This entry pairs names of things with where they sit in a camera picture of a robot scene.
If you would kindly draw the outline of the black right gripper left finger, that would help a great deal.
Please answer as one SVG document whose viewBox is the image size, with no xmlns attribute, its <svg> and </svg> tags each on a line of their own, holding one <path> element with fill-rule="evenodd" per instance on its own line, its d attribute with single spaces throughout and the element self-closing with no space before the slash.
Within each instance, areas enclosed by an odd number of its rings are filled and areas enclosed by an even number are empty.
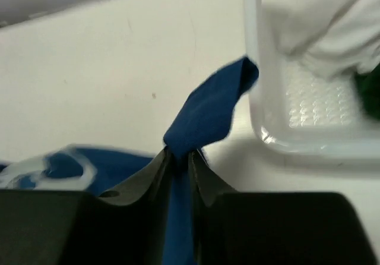
<svg viewBox="0 0 380 265">
<path fill-rule="evenodd" d="M 95 193 L 103 173 L 74 149 L 1 172 L 2 264 L 161 264 L 173 156 Z"/>
</svg>

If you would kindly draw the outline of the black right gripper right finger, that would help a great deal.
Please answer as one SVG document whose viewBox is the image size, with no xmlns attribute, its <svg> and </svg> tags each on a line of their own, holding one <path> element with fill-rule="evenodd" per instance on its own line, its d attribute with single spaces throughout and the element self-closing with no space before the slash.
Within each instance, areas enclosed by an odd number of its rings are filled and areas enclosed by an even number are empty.
<svg viewBox="0 0 380 265">
<path fill-rule="evenodd" d="M 376 264 L 357 213 L 340 193 L 240 192 L 189 154 L 198 264 Z"/>
</svg>

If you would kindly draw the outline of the blue t shirt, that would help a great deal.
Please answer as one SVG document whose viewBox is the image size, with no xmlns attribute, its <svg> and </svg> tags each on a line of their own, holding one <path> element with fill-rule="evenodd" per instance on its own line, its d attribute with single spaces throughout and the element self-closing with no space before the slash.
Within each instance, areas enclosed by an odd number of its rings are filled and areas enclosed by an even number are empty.
<svg viewBox="0 0 380 265">
<path fill-rule="evenodd" d="M 247 57 L 219 69 L 188 96 L 164 134 L 163 149 L 172 154 L 173 164 L 161 264 L 194 263 L 188 156 L 227 137 L 238 100 L 258 76 L 257 66 Z M 102 181 L 90 185 L 95 193 L 128 178 L 155 158 L 89 146 L 67 146 L 41 157 L 53 157 L 68 148 L 89 158 L 103 173 Z"/>
</svg>

